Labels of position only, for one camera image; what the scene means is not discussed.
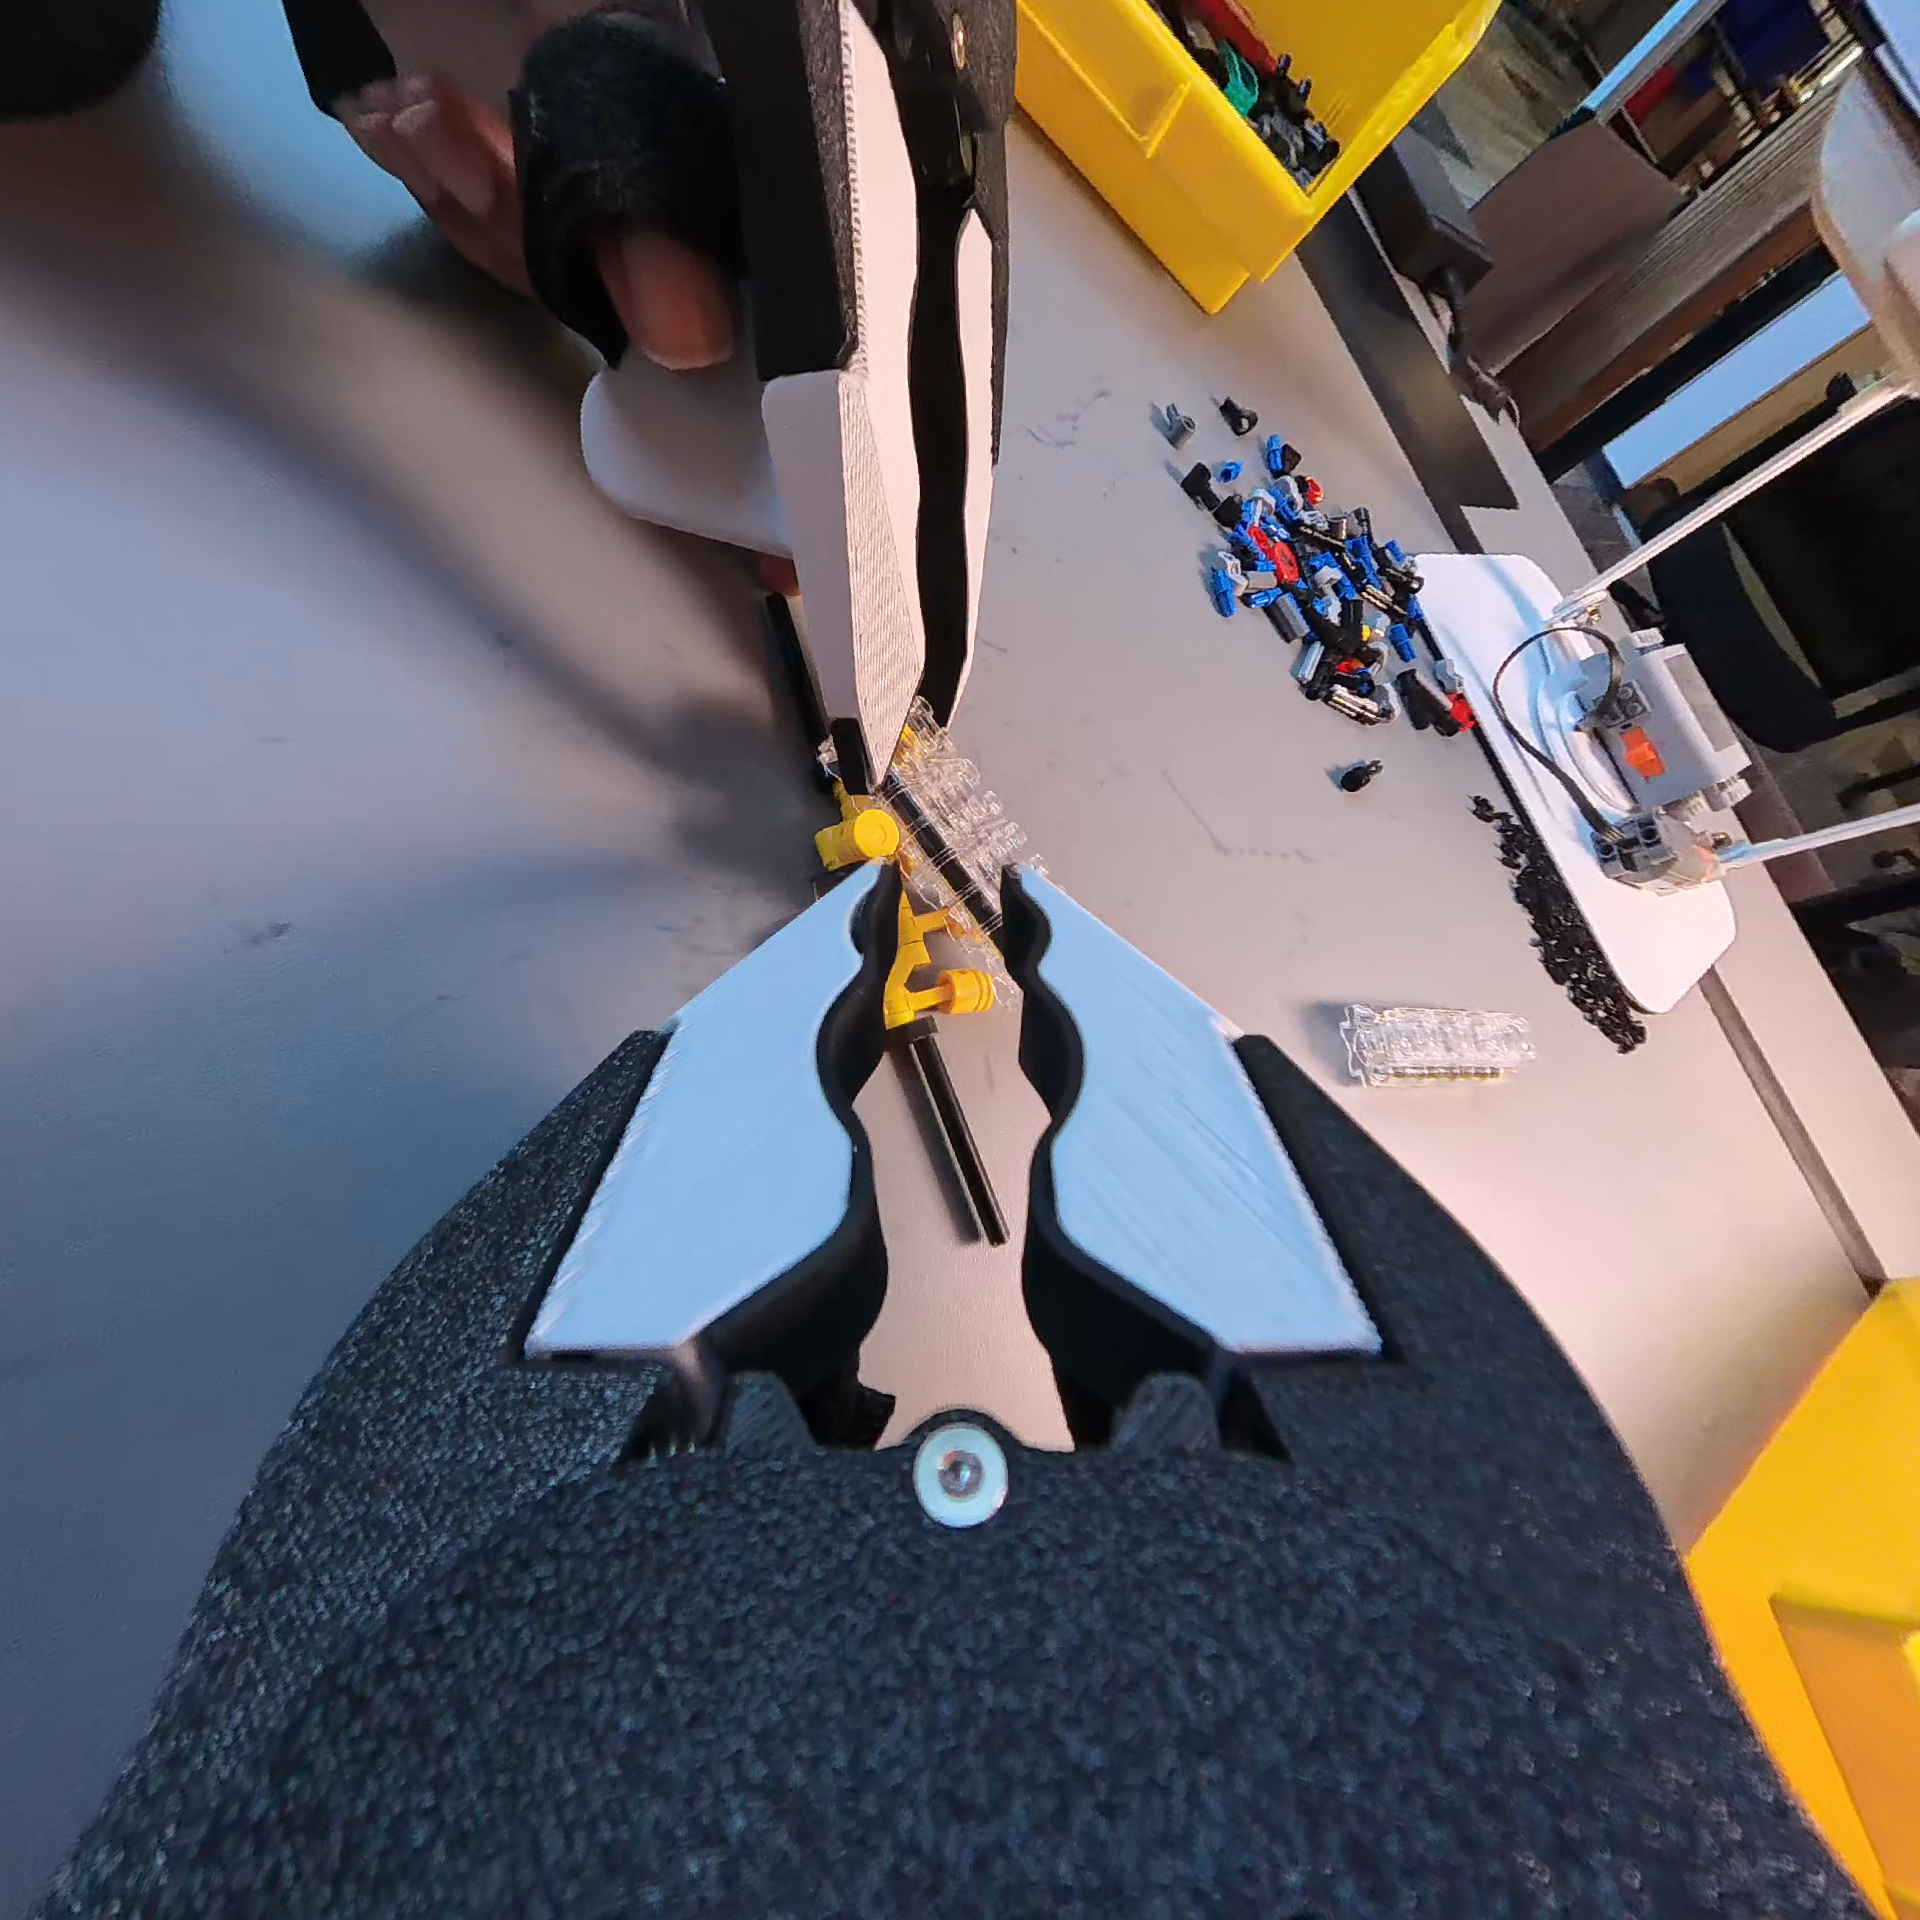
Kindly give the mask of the assorted spare parts heap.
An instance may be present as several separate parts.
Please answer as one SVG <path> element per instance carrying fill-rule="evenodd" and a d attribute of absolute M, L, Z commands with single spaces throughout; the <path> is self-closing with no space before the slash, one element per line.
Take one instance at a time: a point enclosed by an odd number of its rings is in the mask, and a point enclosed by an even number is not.
<path fill-rule="evenodd" d="M 1313 190 L 1340 161 L 1340 141 L 1310 111 L 1310 79 L 1272 50 L 1252 3 L 1153 3 L 1153 9 L 1286 177 Z"/>

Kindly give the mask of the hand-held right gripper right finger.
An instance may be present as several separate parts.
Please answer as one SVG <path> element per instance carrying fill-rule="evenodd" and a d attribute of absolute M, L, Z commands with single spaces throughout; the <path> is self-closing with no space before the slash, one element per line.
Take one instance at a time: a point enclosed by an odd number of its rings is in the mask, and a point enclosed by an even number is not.
<path fill-rule="evenodd" d="M 1377 1362 L 1382 1330 L 1292 1167 L 1246 1037 L 1038 869 L 1016 869 L 1019 1067 L 1045 1106 L 1021 1305 L 1075 1448 L 1149 1378 L 1262 1437 L 1253 1375 Z"/>

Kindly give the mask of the pile of mixed coloured connectors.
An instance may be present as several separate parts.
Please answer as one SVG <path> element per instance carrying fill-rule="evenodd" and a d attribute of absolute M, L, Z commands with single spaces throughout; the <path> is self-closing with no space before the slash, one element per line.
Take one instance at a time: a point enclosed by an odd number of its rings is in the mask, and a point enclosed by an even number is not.
<path fill-rule="evenodd" d="M 1290 651 L 1297 694 L 1350 724 L 1441 738 L 1478 727 L 1424 609 L 1424 565 L 1365 505 L 1334 505 L 1304 450 L 1256 437 L 1245 460 L 1174 471 L 1205 515 L 1200 581 L 1218 616 L 1253 615 Z"/>

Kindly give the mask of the white rounded object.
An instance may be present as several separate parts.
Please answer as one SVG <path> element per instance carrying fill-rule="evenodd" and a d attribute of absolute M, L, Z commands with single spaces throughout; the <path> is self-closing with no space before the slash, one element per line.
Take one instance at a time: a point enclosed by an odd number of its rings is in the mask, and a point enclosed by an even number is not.
<path fill-rule="evenodd" d="M 1839 85 L 1813 210 L 1901 386 L 1917 394 L 1917 117 L 1876 55 Z"/>

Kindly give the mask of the black power adapter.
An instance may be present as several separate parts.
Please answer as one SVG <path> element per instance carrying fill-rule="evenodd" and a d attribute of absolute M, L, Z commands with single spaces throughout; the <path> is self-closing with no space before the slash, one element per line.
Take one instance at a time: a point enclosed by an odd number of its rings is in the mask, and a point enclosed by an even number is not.
<path fill-rule="evenodd" d="M 1420 135 L 1396 135 L 1354 196 L 1388 266 L 1426 299 L 1456 303 L 1493 270 L 1468 205 Z"/>

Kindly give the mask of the yellow piston crankshaft assembly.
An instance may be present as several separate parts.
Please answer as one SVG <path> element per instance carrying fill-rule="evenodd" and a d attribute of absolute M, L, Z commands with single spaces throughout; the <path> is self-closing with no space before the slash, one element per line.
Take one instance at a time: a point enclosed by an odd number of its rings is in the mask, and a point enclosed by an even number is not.
<path fill-rule="evenodd" d="M 761 631 L 775 663 L 775 685 L 791 700 L 801 724 L 806 775 L 837 803 L 837 823 L 822 833 L 818 852 L 827 878 L 843 878 L 845 873 L 837 864 L 862 852 L 862 846 L 874 846 L 905 877 L 908 843 L 898 820 L 874 799 L 848 796 L 827 763 L 830 722 L 818 681 L 801 640 L 797 598 L 766 590 L 761 598 Z M 922 911 L 908 891 L 901 894 L 901 955 L 883 995 L 884 1044 L 916 1100 L 935 1168 L 953 1186 L 963 1235 L 1003 1248 L 1009 1246 L 1009 1226 L 939 1049 L 939 1016 L 959 1018 L 994 1010 L 995 978 L 977 966 L 935 966 L 927 940 L 949 929 L 957 929 L 957 908 Z"/>

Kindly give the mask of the grey motor block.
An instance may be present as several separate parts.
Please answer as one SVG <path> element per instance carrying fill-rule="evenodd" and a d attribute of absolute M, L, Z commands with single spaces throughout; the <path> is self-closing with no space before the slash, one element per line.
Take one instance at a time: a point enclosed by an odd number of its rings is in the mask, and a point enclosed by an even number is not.
<path fill-rule="evenodd" d="M 1605 878 L 1650 894 L 1694 891 L 1720 878 L 1720 835 L 1670 811 L 1600 827 L 1593 855 Z"/>

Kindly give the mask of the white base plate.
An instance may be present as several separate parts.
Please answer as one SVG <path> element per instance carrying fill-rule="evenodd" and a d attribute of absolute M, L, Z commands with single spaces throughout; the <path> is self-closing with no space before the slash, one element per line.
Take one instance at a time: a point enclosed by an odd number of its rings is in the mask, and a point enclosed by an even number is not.
<path fill-rule="evenodd" d="M 1598 653 L 1593 635 L 1549 624 L 1562 602 L 1530 558 L 1420 557 L 1424 609 L 1442 656 L 1467 681 L 1505 799 L 1544 838 L 1554 865 L 1643 1016 L 1671 1013 L 1736 939 L 1735 903 L 1715 884 L 1650 894 L 1602 877 L 1593 831 L 1571 794 L 1523 753 L 1503 716 L 1554 759 L 1591 803 L 1621 820 L 1626 799 L 1591 738 L 1571 724 L 1574 663 Z"/>

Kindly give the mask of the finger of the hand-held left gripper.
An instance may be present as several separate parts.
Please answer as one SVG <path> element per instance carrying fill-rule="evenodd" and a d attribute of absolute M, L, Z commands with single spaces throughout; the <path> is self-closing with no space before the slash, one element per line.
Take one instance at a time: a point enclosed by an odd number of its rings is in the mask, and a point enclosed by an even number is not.
<path fill-rule="evenodd" d="M 995 241 L 949 205 L 924 237 L 911 320 L 911 417 L 922 460 L 922 700 L 949 722 L 973 677 L 995 477 Z"/>
<path fill-rule="evenodd" d="M 830 27 L 830 123 L 845 135 L 854 342 L 845 365 L 766 378 L 761 423 L 837 778 L 879 785 L 924 669 L 922 460 L 908 382 L 916 188 L 874 29 L 851 3 L 837 3 Z"/>

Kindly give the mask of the black office chair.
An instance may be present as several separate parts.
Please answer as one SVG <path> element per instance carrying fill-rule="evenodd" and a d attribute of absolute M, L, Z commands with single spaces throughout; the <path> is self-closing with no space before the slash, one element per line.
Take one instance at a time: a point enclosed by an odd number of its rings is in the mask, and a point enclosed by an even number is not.
<path fill-rule="evenodd" d="M 1917 405 L 1904 401 L 1650 567 L 1663 631 L 1774 756 L 1917 716 Z"/>

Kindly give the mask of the clear plastic engine block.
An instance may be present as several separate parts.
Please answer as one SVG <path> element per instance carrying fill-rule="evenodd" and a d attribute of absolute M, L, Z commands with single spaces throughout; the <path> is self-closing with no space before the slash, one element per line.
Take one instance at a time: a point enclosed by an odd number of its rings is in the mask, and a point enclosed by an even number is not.
<path fill-rule="evenodd" d="M 995 1006 L 1019 1006 L 1003 960 L 998 878 L 1032 852 L 1030 835 L 924 697 L 908 705 L 872 799 L 898 827 L 896 860 L 913 911 L 937 917 L 959 966 L 985 973 Z"/>
<path fill-rule="evenodd" d="M 1529 1021 L 1487 1010 L 1350 1003 L 1340 1039 L 1367 1090 L 1503 1084 L 1534 1063 Z"/>

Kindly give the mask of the white metal rod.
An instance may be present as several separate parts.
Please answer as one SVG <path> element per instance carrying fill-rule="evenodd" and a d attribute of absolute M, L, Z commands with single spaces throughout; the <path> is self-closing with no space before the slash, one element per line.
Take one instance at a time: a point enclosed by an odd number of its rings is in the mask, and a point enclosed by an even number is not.
<path fill-rule="evenodd" d="M 1656 537 L 1650 537 L 1647 544 L 1639 544 L 1636 548 L 1629 548 L 1626 558 L 1605 565 L 1600 574 L 1593 574 L 1581 588 L 1568 590 L 1554 603 L 1554 611 L 1549 615 L 1549 624 L 1582 621 L 1633 573 L 1650 567 L 1664 553 L 1677 548 L 1690 537 L 1698 537 L 1708 525 L 1720 522 L 1727 513 L 1735 513 L 1749 498 L 1757 498 L 1766 486 L 1774 486 L 1794 468 L 1801 468 L 1807 460 L 1813 460 L 1825 447 L 1839 444 L 1846 436 L 1858 431 L 1863 423 L 1872 423 L 1872 417 L 1876 417 L 1876 415 L 1884 415 L 1884 412 L 1889 412 L 1889 407 L 1898 407 L 1904 401 L 1917 401 L 1917 378 L 1880 378 L 1872 388 L 1863 388 L 1863 393 L 1851 394 L 1848 401 L 1834 405 L 1834 412 L 1825 423 L 1813 426 L 1794 444 L 1783 444 L 1777 455 L 1769 455 L 1766 460 L 1760 460 L 1757 468 L 1749 468 L 1747 475 L 1739 475 L 1735 485 L 1715 490 L 1708 501 L 1702 501 L 1698 505 L 1690 505 L 1684 515 L 1671 520 Z"/>
<path fill-rule="evenodd" d="M 1917 820 L 1920 820 L 1920 808 L 1906 803 L 1906 808 L 1898 808 L 1886 812 L 1872 812 L 1863 820 L 1848 820 L 1848 823 L 1834 823 L 1825 831 L 1774 835 L 1762 843 L 1736 843 L 1736 846 L 1727 846 L 1724 852 L 1716 852 L 1715 877 L 1731 877 L 1735 869 L 1769 865 L 1777 860 L 1822 852 L 1828 846 L 1848 846 L 1848 843 L 1893 833 L 1893 831 L 1913 831 Z"/>

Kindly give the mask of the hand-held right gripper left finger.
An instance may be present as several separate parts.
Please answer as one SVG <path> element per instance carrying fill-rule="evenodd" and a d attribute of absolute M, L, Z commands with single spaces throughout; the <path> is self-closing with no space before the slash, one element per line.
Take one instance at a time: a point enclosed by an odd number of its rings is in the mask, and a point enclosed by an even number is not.
<path fill-rule="evenodd" d="M 662 1033 L 531 1313 L 531 1362 L 653 1362 L 674 1434 L 730 1382 L 854 1370 L 887 1295 L 854 1098 L 883 1063 L 887 865 L 858 865 Z"/>

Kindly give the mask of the pile of small black pins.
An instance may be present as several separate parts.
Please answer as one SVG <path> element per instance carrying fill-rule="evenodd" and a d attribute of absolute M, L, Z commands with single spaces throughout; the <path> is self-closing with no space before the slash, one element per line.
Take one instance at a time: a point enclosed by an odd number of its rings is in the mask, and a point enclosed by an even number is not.
<path fill-rule="evenodd" d="M 1602 958 L 1593 929 L 1576 908 L 1568 878 L 1554 865 L 1539 831 L 1530 831 L 1523 812 L 1478 794 L 1468 799 L 1468 811 L 1494 833 L 1507 891 L 1530 929 L 1530 948 L 1549 980 L 1621 1054 L 1647 1044 L 1643 1013 L 1626 995 L 1614 964 Z"/>

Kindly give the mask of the person's left hand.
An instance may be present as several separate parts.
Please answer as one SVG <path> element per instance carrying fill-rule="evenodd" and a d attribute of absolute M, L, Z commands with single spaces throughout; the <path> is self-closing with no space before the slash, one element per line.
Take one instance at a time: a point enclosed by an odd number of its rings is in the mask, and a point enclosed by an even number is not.
<path fill-rule="evenodd" d="M 498 108 L 443 76 L 414 76 L 339 94 L 333 115 L 468 266 L 531 293 L 514 135 Z M 730 360 L 739 301 L 708 256 L 668 232 L 601 225 L 592 257 L 629 347 L 661 370 L 704 372 Z"/>

